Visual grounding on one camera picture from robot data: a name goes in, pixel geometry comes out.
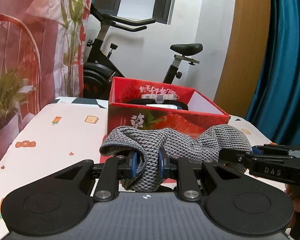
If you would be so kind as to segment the grey knitted cloth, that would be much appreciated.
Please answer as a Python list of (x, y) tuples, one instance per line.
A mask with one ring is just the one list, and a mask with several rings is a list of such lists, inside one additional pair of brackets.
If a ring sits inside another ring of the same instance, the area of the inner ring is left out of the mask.
[(100, 154), (109, 156), (124, 150), (137, 151), (140, 163), (136, 177), (122, 179), (121, 185), (129, 191), (153, 192), (164, 181), (159, 175), (160, 148), (164, 148), (169, 157), (180, 156), (195, 164), (201, 164), (207, 159), (219, 161), (219, 152), (223, 148), (252, 150), (246, 135), (230, 125), (212, 126), (197, 139), (171, 128), (140, 130), (130, 126), (120, 126), (107, 136), (100, 147)]

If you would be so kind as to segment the teal blue curtain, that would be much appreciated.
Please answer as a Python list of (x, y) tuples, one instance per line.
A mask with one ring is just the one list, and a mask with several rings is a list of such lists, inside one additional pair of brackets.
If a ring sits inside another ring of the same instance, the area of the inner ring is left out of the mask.
[(246, 119), (272, 142), (300, 145), (300, 0), (271, 0), (266, 53)]

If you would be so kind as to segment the red strawberry cardboard box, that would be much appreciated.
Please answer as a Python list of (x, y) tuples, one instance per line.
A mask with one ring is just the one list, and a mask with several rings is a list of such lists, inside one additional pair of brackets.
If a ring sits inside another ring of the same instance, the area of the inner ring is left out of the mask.
[[(172, 105), (130, 105), (133, 99), (181, 101), (189, 110), (179, 110)], [(142, 130), (171, 128), (198, 138), (211, 126), (227, 124), (230, 115), (197, 90), (165, 83), (115, 77), (109, 103), (107, 131), (119, 126), (131, 126)]]

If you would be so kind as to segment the white patterned tablecloth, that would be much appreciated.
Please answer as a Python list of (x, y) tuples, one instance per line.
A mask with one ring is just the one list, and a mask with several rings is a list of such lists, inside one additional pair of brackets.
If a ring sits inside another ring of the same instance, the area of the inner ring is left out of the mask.
[[(79, 161), (100, 161), (106, 135), (104, 103), (52, 103), (19, 133), (0, 161), (0, 208), (10, 192)], [(194, 203), (172, 192), (120, 192), (116, 200), (95, 205), (96, 213), (56, 239), (236, 239), (205, 217)], [(0, 239), (9, 233), (0, 210)]]

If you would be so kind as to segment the black blue item in box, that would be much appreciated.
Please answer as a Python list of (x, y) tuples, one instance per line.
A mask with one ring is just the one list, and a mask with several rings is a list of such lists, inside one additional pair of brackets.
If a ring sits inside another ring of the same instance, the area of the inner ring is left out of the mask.
[(162, 108), (163, 105), (172, 105), (175, 106), (176, 109), (188, 111), (189, 107), (185, 103), (176, 100), (163, 100), (162, 102), (156, 102), (155, 99), (133, 99), (126, 102), (126, 104), (130, 105), (156, 105), (159, 108)]

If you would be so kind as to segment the red floral backdrop cloth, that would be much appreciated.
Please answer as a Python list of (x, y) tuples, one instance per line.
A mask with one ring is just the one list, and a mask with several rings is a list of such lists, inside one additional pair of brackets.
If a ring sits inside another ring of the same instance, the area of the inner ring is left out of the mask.
[(0, 161), (39, 111), (83, 94), (91, 0), (0, 0)]

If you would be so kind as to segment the brown wooden door frame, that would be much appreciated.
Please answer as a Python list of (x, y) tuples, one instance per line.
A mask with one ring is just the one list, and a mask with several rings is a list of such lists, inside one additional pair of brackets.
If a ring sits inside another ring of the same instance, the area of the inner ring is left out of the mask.
[(266, 52), (271, 0), (235, 0), (228, 51), (214, 102), (245, 117)]

